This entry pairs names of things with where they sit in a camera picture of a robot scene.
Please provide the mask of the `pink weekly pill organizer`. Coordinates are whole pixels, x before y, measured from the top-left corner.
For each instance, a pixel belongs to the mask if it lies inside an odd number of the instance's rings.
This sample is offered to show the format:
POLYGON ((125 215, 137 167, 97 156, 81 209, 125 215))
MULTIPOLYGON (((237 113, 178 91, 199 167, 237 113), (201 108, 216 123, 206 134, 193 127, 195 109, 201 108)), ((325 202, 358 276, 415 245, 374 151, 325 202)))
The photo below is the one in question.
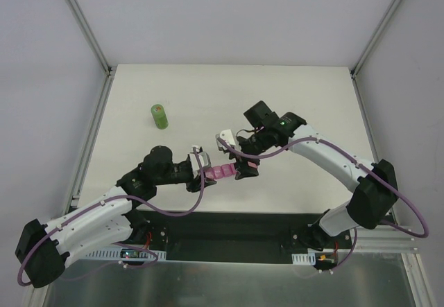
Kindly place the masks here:
POLYGON ((217 181, 223 178, 234 177, 237 174, 237 171, 234 164, 231 163, 206 168, 204 174, 206 178, 217 181))

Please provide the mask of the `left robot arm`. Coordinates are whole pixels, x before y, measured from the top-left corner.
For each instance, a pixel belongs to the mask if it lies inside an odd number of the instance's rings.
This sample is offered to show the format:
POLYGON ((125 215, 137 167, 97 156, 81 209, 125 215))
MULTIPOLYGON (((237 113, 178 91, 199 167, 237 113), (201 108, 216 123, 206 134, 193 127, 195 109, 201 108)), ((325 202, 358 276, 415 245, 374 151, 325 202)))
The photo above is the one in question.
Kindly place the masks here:
POLYGON ((202 194, 214 184, 205 177, 210 165, 202 148, 193 148, 186 160, 175 163, 170 148, 156 146, 89 204, 46 223, 28 222, 15 250, 20 262, 18 284, 43 288, 89 252, 125 240, 141 243, 147 228, 137 207, 147 205, 159 186, 184 184, 190 193, 202 194))

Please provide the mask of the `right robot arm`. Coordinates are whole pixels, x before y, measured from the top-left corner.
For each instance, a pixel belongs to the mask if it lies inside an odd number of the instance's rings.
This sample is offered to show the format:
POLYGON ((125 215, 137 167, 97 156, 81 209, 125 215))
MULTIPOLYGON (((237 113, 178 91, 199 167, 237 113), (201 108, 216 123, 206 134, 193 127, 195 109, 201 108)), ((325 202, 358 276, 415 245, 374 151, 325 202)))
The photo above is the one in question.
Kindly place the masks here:
POLYGON ((257 176, 260 159, 271 157, 269 149, 289 150, 315 163, 351 192, 347 202, 325 211, 316 222, 297 232, 306 248, 321 251, 334 243, 339 234, 357 227, 374 229, 397 201, 395 170, 391 163, 377 163, 348 154, 324 139, 306 120, 287 112, 278 116, 264 101, 244 112, 253 127, 248 138, 222 131, 216 141, 219 150, 236 160, 237 178, 257 176))

